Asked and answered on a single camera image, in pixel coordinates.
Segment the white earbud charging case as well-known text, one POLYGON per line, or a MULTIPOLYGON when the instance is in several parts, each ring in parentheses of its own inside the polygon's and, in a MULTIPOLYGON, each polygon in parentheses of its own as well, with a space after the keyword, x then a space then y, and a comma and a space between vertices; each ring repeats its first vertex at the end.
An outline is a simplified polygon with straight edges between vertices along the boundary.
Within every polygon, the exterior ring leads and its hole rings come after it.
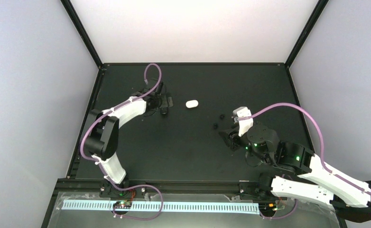
POLYGON ((186 108, 192 109, 196 108, 199 105, 199 102, 197 100, 189 100, 185 103, 186 108))

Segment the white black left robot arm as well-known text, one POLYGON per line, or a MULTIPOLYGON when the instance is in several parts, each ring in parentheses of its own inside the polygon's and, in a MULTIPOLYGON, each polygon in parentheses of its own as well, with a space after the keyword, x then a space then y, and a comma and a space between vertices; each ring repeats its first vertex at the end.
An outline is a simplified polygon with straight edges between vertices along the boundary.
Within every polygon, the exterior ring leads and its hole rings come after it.
POLYGON ((108 114, 91 129, 81 143, 83 154, 89 155, 91 160, 102 168, 105 178, 114 184, 120 185, 127 176, 116 154, 120 128, 137 116, 152 115, 156 111, 166 115, 168 109, 173 106, 172 97, 167 93, 163 82, 160 82, 155 90, 151 89, 146 87, 131 94, 124 105, 118 108, 103 111, 93 109, 86 119, 85 126, 89 128, 98 118, 108 114))

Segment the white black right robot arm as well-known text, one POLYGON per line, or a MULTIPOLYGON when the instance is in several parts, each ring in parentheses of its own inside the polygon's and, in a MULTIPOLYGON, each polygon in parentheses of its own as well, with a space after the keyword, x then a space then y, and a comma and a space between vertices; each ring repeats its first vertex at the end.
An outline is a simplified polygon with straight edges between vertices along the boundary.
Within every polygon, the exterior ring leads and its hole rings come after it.
POLYGON ((274 130, 261 124, 253 125, 245 133, 235 124, 219 131, 219 135, 232 151, 243 148, 246 156, 253 156, 279 172, 279 175, 261 173, 257 182, 244 188, 248 195, 267 202, 294 198, 314 203, 348 221, 371 220, 371 180, 355 180, 337 170, 328 173, 312 150, 281 141, 274 130))

